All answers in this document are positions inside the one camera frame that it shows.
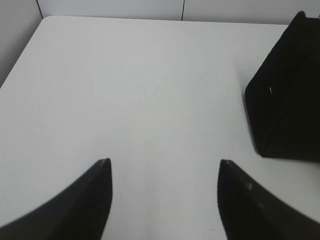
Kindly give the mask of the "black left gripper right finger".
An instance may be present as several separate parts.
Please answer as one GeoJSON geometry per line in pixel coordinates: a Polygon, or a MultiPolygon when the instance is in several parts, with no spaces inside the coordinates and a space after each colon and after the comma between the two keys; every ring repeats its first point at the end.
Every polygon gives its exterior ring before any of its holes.
{"type": "Polygon", "coordinates": [[[243,171],[222,159],[217,205],[229,240],[318,240],[320,224],[295,210],[243,171]]]}

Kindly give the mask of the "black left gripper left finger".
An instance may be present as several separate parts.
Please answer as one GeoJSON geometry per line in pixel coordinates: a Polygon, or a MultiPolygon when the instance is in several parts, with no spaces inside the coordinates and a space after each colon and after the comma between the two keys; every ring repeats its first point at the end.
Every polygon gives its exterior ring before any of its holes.
{"type": "Polygon", "coordinates": [[[110,159],[30,213],[0,228],[2,240],[100,240],[113,199],[110,159]]]}

